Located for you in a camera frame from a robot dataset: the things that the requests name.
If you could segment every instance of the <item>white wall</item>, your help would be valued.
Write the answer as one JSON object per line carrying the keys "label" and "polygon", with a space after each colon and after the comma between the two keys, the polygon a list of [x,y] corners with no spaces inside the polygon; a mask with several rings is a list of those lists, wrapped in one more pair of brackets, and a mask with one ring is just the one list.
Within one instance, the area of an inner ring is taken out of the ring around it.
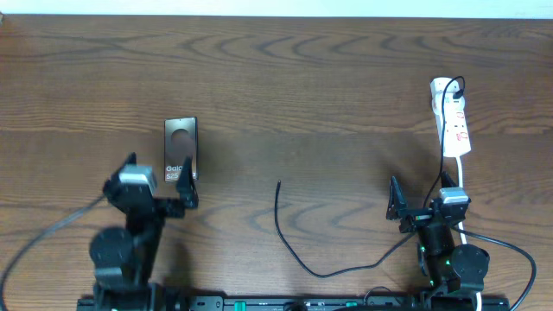
{"label": "white wall", "polygon": [[553,18],[553,0],[0,0],[5,14]]}

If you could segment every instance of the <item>wooden table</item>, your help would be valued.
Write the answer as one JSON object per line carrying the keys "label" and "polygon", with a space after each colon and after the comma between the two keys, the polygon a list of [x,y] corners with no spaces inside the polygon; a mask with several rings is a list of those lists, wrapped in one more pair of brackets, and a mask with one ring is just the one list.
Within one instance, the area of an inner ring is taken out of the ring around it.
{"label": "wooden table", "polygon": [[[466,228],[514,243],[538,276],[521,309],[553,308],[553,23],[440,19],[6,16],[0,28],[0,268],[96,197],[125,156],[163,168],[163,120],[199,119],[200,209],[171,220],[153,281],[228,295],[363,295],[428,284],[413,239],[385,220],[395,175],[421,204],[439,162],[429,82],[467,79],[473,203]],[[451,159],[447,169],[456,177]],[[175,195],[162,185],[160,195]],[[10,278],[12,310],[73,310],[92,293],[88,243],[124,215],[102,203],[38,244]],[[530,276],[491,254],[485,294]]]}

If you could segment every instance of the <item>white cable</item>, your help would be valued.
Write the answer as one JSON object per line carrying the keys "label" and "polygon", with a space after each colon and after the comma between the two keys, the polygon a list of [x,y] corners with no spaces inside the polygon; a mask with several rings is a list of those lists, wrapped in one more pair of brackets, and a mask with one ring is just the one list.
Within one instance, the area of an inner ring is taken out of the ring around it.
{"label": "white cable", "polygon": [[[459,187],[463,187],[463,165],[461,164],[461,157],[456,156],[455,160],[457,161],[457,175],[459,175]],[[460,222],[457,227],[461,230],[465,230],[463,222]],[[460,233],[461,243],[467,243],[467,237],[465,233]],[[480,292],[476,293],[476,311],[482,311],[482,294]]]}

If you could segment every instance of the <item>table surface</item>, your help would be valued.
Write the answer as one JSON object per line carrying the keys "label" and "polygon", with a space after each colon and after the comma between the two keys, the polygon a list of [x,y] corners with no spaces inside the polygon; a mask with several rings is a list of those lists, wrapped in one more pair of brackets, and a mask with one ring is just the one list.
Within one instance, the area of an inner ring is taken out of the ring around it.
{"label": "table surface", "polygon": [[[0,28],[0,268],[41,229],[95,198],[126,155],[163,170],[163,120],[199,120],[200,209],[168,222],[153,281],[227,295],[363,295],[428,285],[385,220],[388,181],[410,204],[435,178],[429,82],[463,74],[473,151],[468,230],[536,258],[524,310],[552,309],[553,23],[443,19],[6,16]],[[456,177],[451,159],[446,167]],[[173,195],[161,185],[160,195]],[[92,293],[88,243],[122,225],[107,203],[18,264],[13,310],[72,310]],[[491,255],[484,294],[512,303],[522,256]]]}

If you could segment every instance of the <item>smartphone box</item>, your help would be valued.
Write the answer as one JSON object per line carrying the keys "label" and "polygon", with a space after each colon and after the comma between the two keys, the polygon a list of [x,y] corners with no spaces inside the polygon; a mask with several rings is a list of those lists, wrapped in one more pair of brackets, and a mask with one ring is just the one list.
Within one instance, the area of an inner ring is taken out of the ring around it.
{"label": "smartphone box", "polygon": [[198,180],[198,119],[165,120],[165,181],[176,182],[187,156],[192,156],[192,177]]}

